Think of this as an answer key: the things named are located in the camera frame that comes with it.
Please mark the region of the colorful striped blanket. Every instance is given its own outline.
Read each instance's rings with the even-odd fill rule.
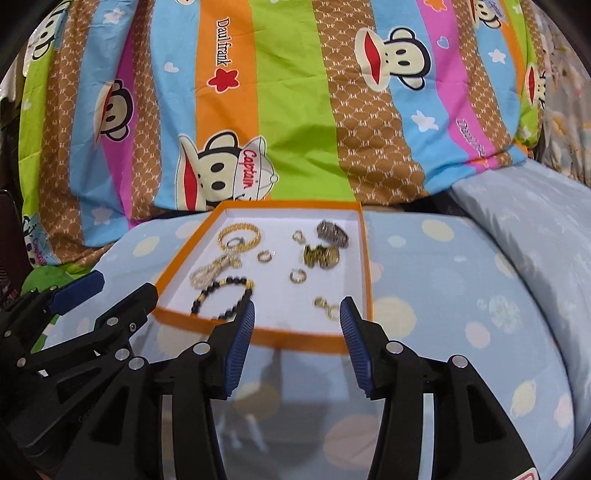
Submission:
[[[523,161],[544,105],[530,0],[64,0],[34,40],[34,264],[163,209],[410,202]]]

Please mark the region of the light blue sheet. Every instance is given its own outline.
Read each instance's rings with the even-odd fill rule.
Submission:
[[[575,441],[591,422],[591,189],[534,161],[453,187],[544,312],[569,375]]]
[[[154,281],[203,218],[153,220],[127,233],[96,267],[104,291],[60,318],[46,346],[89,331],[94,318]],[[549,480],[573,446],[569,384],[546,323],[508,261],[469,220],[376,212],[365,220],[375,320],[419,355],[466,355]],[[257,292],[253,300],[264,298]],[[137,355],[158,361],[198,340],[151,318],[133,344]],[[228,477],[365,480],[382,405],[357,387],[348,357],[252,346],[238,390],[215,403]],[[432,450],[432,437],[424,444]],[[422,469],[420,480],[429,478]]]

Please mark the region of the black bead bracelet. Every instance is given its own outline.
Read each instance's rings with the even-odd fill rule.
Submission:
[[[238,300],[238,302],[229,310],[226,310],[217,318],[219,320],[228,320],[232,315],[235,315],[240,305],[243,301],[248,301],[252,296],[252,289],[254,288],[255,284],[252,280],[247,280],[246,277],[227,277],[222,280],[214,281],[210,286],[206,289],[202,290],[197,300],[193,302],[193,307],[191,308],[191,315],[197,315],[199,313],[199,309],[201,308],[202,303],[208,297],[210,293],[215,292],[219,287],[223,287],[224,285],[244,285],[246,290],[244,291],[244,295],[242,298]]]

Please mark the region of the jewelry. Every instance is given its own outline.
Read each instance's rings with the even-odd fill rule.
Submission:
[[[240,256],[235,253],[224,254],[217,257],[213,262],[203,267],[199,267],[189,276],[189,283],[195,290],[201,290],[220,276],[228,267],[240,268],[242,261]]]
[[[252,280],[247,280],[246,277],[238,278],[238,277],[228,277],[224,278],[220,281],[214,281],[210,286],[208,286],[205,290],[202,290],[197,300],[193,302],[193,307],[191,308],[191,315],[196,315],[199,313],[199,309],[201,308],[201,304],[205,301],[207,296],[210,293],[215,292],[219,287],[223,287],[225,285],[244,285],[246,290],[244,291],[244,295],[242,298],[238,300],[238,302],[231,308],[226,310],[217,318],[219,320],[228,320],[231,316],[235,315],[240,305],[243,301],[248,301],[252,297],[252,289],[255,286],[255,283]]]
[[[300,245],[304,245],[306,243],[306,237],[304,236],[301,230],[296,230],[295,233],[291,236],[293,240],[298,242]]]
[[[336,223],[329,222],[328,220],[322,220],[318,224],[316,234],[318,234],[318,238],[321,240],[339,248],[347,248],[349,246],[349,235]]]
[[[257,254],[256,259],[261,263],[269,263],[271,260],[273,260],[273,255],[275,255],[275,252],[263,250]]]
[[[306,245],[304,248],[304,263],[309,268],[314,268],[316,262],[318,262],[320,268],[323,270],[330,270],[331,268],[334,268],[339,261],[339,249],[333,245],[330,247],[318,245],[316,248]]]
[[[298,270],[296,270],[295,268],[291,269],[290,280],[292,283],[304,283],[307,278],[308,278],[308,275],[301,268]]]
[[[244,245],[246,243],[246,240],[244,240],[243,236],[235,236],[234,238],[231,238],[230,240],[228,240],[226,242],[226,247],[228,247],[230,250],[235,250],[236,247],[240,247],[241,245]]]
[[[338,305],[331,305],[328,301],[322,297],[316,297],[314,299],[314,307],[318,307],[324,309],[326,312],[326,316],[330,320],[338,320],[339,319],[339,306]]]
[[[253,232],[255,234],[255,238],[249,240],[248,242],[245,242],[243,245],[237,245],[235,247],[228,247],[227,244],[224,244],[223,240],[227,235],[229,235],[230,233],[239,232],[241,230]],[[248,252],[252,248],[255,248],[259,243],[261,243],[261,231],[251,223],[233,223],[232,225],[227,226],[225,229],[219,232],[217,236],[217,244],[225,252],[227,252],[228,250],[232,250],[233,252],[241,254],[244,252]]]

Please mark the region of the box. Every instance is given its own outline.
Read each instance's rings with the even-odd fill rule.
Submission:
[[[301,230],[311,247],[326,242],[319,240],[316,226],[328,220],[343,228],[349,246],[340,249],[340,261],[331,270],[318,265],[308,268],[303,262],[304,245],[292,239]],[[241,268],[224,270],[219,278],[246,277],[255,283],[252,301],[255,305],[255,331],[251,343],[273,348],[322,353],[347,353],[338,320],[330,320],[325,311],[314,306],[316,297],[332,305],[346,296],[353,297],[364,319],[371,320],[372,298],[369,257],[361,205],[354,202],[269,200],[222,202],[181,247],[156,282],[160,299],[154,316],[166,323],[194,332],[209,334],[224,320],[212,320],[232,308],[243,294],[244,286],[217,289],[202,304],[199,317],[190,315],[191,306],[200,291],[190,284],[196,268],[211,263],[223,254],[217,242],[218,233],[228,225],[247,222],[261,231],[261,243],[240,255]],[[252,232],[231,233],[246,241]],[[274,252],[268,263],[257,260],[263,250]],[[290,281],[292,269],[303,269],[307,279],[300,284]]]

